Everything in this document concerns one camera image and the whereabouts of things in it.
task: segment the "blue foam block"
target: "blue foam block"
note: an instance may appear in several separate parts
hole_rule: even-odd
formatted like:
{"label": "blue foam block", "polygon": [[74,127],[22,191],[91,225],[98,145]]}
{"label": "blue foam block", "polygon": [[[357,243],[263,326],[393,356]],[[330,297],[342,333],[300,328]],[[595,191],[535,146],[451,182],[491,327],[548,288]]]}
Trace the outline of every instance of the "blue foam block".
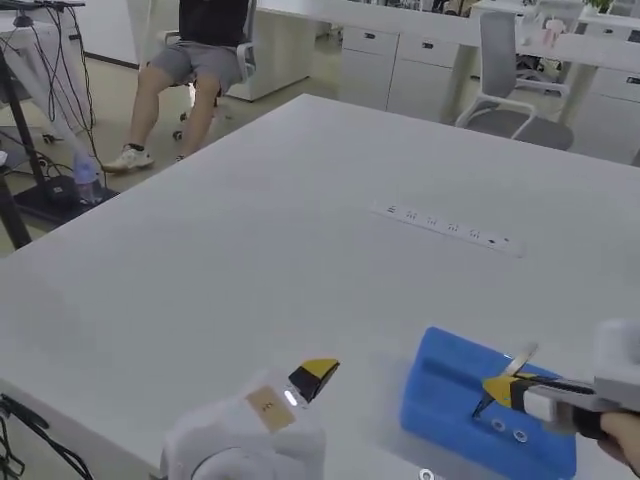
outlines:
{"label": "blue foam block", "polygon": [[[510,361],[449,332],[428,329],[407,381],[402,428],[507,478],[572,478],[575,436],[548,432],[538,420],[495,402],[480,419],[471,418],[483,394],[482,379],[500,374]],[[523,372],[558,377],[532,365]],[[498,432],[493,419],[501,420],[506,429]],[[527,442],[517,441],[514,430],[525,432]]]}

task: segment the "black shirt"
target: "black shirt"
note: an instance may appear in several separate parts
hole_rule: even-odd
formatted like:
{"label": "black shirt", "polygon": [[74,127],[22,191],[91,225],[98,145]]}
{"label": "black shirt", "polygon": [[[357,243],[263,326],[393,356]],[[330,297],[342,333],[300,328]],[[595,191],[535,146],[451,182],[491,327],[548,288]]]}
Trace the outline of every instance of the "black shirt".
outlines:
{"label": "black shirt", "polygon": [[244,40],[249,0],[180,0],[180,38],[220,47]]}

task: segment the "chair wheel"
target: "chair wheel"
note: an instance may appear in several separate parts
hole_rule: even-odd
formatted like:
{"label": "chair wheel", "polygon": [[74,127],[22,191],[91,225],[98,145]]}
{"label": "chair wheel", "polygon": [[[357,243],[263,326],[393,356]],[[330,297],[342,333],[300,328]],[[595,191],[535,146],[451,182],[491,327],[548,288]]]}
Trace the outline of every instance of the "chair wheel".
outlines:
{"label": "chair wheel", "polygon": [[44,133],[42,135],[42,140],[44,141],[44,143],[46,145],[53,145],[54,143],[56,143],[58,141],[58,139],[56,137],[54,137],[53,135],[50,135],[48,133]]}

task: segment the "white sneaker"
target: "white sneaker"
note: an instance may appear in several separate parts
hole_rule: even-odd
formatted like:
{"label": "white sneaker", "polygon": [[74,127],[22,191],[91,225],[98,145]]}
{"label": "white sneaker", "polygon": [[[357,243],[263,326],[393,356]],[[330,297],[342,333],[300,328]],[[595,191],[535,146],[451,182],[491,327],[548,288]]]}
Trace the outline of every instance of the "white sneaker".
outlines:
{"label": "white sneaker", "polygon": [[149,152],[146,150],[139,152],[127,147],[113,162],[105,163],[102,169],[107,173],[126,173],[134,168],[147,168],[151,165],[153,165],[153,159]]}

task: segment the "person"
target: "person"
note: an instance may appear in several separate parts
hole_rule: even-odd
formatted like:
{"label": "person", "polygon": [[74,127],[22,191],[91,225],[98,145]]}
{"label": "person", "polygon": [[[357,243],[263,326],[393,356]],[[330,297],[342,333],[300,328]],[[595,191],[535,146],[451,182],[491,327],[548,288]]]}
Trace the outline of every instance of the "person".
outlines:
{"label": "person", "polygon": [[244,39],[248,0],[180,0],[180,41],[166,47],[138,76],[127,143],[118,158],[106,163],[109,173],[124,173],[153,164],[147,139],[158,121],[161,92],[195,73],[195,103],[176,160],[198,151],[209,131],[219,95],[242,74],[236,48]]}
{"label": "person", "polygon": [[600,427],[611,440],[600,442],[600,448],[616,460],[640,474],[640,417],[627,413],[605,413]]}

